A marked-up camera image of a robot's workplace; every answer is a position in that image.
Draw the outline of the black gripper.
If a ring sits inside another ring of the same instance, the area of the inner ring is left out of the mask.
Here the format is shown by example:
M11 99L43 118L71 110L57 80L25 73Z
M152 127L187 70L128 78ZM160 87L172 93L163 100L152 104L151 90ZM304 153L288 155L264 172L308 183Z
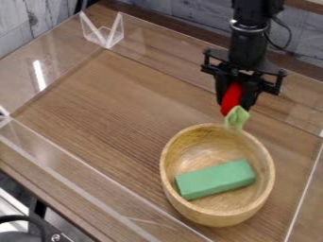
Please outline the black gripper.
M207 47L203 50L203 55L204 61L200 65L200 71L215 78L219 104L221 104L225 91L233 81L243 83L240 106L247 111L255 105L262 92L267 92L272 95L280 93L287 71L267 58L263 58L252 66L246 67L240 64L235 64L228 59L228 51L225 49Z

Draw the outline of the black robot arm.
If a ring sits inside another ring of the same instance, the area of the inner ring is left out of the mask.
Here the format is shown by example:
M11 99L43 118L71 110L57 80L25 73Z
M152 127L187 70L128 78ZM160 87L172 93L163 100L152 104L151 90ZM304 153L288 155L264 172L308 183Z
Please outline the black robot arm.
M236 107L246 111L255 105L262 92L280 94L287 71L267 58L267 45L284 50L270 39L271 22L288 33L290 28L276 15L284 10L284 0L232 0L233 17L229 20L229 48L203 50L200 71L215 78L220 113L227 115Z

